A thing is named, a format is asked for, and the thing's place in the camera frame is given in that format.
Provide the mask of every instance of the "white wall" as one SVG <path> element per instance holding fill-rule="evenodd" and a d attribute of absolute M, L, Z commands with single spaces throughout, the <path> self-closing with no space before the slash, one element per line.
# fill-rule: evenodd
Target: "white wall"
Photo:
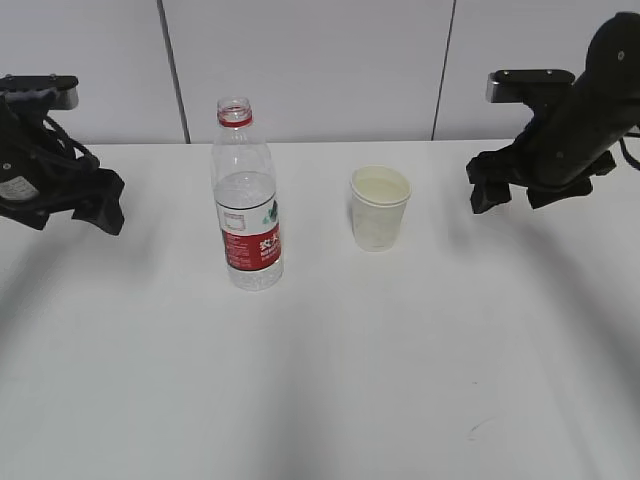
<path fill-rule="evenodd" d="M 164 0 L 191 137 L 246 95 L 271 141 L 429 139 L 454 0 Z M 485 100 L 489 72 L 579 74 L 597 28 L 639 0 L 457 0 L 435 139 L 505 138 L 530 118 Z M 22 0 L 0 75 L 72 74 L 53 116 L 85 143 L 184 141 L 156 2 Z"/>
<path fill-rule="evenodd" d="M 499 69 L 562 68 L 579 75 L 596 30 L 639 0 L 457 0 L 435 139 L 511 138 L 523 105 L 485 100 Z"/>
<path fill-rule="evenodd" d="M 184 141 L 155 2 L 7 1 L 0 32 L 1 75 L 79 78 L 78 107 L 52 114 L 72 137 Z"/>
<path fill-rule="evenodd" d="M 431 136 L 452 0 L 165 0 L 195 142 L 248 96 L 271 141 Z"/>

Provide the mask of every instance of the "bottle label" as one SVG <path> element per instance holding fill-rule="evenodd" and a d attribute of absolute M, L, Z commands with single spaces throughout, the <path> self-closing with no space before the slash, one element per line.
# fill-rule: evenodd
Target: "bottle label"
<path fill-rule="evenodd" d="M 229 265 L 238 270 L 262 270 L 280 258 L 275 195 L 261 205 L 246 209 L 216 204 Z"/>

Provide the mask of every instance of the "water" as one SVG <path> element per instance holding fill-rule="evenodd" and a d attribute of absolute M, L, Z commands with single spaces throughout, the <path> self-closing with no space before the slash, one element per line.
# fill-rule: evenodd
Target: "water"
<path fill-rule="evenodd" d="M 213 195 L 217 202 L 230 208 L 251 208 L 262 205 L 276 191 L 271 176 L 258 172 L 238 172 L 220 180 Z M 227 264 L 229 277 L 234 285 L 244 290 L 258 291 L 269 288 L 282 276 L 282 255 L 267 268 L 253 272 L 238 270 Z"/>
<path fill-rule="evenodd" d="M 356 188 L 364 198 L 380 203 L 397 202 L 407 194 L 401 185 L 386 178 L 361 178 Z"/>

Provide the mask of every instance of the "panel seam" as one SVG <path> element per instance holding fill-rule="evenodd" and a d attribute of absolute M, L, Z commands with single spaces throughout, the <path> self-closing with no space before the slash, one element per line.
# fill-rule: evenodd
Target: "panel seam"
<path fill-rule="evenodd" d="M 169 62 L 169 70 L 171 71 L 171 81 L 173 82 L 173 90 L 176 95 L 176 103 L 178 104 L 178 114 L 180 115 L 180 124 L 182 125 L 182 134 L 184 142 L 191 143 L 191 135 L 189 134 L 189 126 L 187 124 L 187 115 L 184 110 L 184 102 L 182 100 L 182 90 L 180 89 L 180 80 L 178 79 L 178 70 L 176 69 L 176 59 L 173 54 L 173 46 L 171 45 L 171 37 L 169 36 L 169 25 L 167 23 L 167 15 L 162 0 L 156 0 L 158 4 L 158 16 L 160 17 L 160 27 L 162 28 L 162 37 L 164 38 L 164 47 L 167 53 L 167 61 Z"/>
<path fill-rule="evenodd" d="M 442 74 L 440 76 L 440 86 L 438 87 L 438 100 L 436 101 L 436 111 L 433 115 L 433 127 L 431 129 L 431 140 L 435 138 L 436 126 L 438 125 L 438 115 L 440 113 L 440 100 L 442 100 L 442 88 L 444 86 L 444 78 L 447 71 L 447 61 L 449 60 L 449 48 L 451 46 L 451 33 L 453 32 L 453 19 L 456 16 L 456 4 L 458 0 L 453 0 L 451 6 L 451 20 L 449 21 L 449 33 L 447 34 L 447 43 L 444 50 L 444 61 L 442 62 Z"/>

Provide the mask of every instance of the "red label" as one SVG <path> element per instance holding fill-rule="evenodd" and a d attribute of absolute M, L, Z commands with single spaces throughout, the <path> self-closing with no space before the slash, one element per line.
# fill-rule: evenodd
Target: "red label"
<path fill-rule="evenodd" d="M 280 258 L 280 227 L 258 235 L 234 235 L 222 231 L 227 262 L 238 270 L 262 270 Z"/>

